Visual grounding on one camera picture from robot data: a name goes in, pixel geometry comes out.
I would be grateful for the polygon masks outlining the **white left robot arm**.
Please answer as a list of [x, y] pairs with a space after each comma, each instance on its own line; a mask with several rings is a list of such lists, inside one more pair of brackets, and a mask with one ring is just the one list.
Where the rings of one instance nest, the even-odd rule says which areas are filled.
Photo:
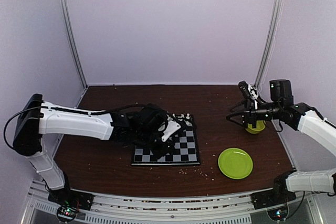
[[62, 134], [120, 141], [149, 148], [158, 157], [171, 149], [169, 138], [181, 129], [178, 119], [155, 104], [130, 104], [111, 110], [83, 110], [55, 105], [33, 94], [25, 107], [5, 123], [6, 145], [25, 156], [58, 200], [71, 205], [76, 197], [65, 173], [48, 154], [42, 138]]

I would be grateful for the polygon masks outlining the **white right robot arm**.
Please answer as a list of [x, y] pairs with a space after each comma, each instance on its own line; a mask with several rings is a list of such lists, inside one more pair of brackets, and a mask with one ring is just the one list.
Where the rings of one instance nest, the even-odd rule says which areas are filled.
[[[249, 125], [256, 127], [258, 121], [277, 120], [312, 138], [331, 154], [335, 154], [335, 125], [315, 107], [303, 102], [294, 103], [290, 80], [271, 80], [269, 86], [271, 101], [266, 102], [253, 85], [241, 81], [238, 87], [244, 99], [230, 109], [226, 119], [245, 129]], [[289, 196], [289, 192], [297, 191], [335, 196], [335, 169], [286, 172], [276, 178], [275, 186], [269, 192], [269, 199], [272, 203], [279, 204]]]

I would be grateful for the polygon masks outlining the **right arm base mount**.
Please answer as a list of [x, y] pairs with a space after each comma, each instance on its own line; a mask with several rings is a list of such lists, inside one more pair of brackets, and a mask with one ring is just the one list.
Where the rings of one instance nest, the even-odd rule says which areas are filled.
[[285, 221], [289, 217], [288, 202], [296, 199], [296, 194], [288, 191], [286, 178], [293, 171], [285, 172], [274, 179], [273, 188], [251, 194], [254, 209], [271, 208], [267, 210], [268, 217], [273, 221]]

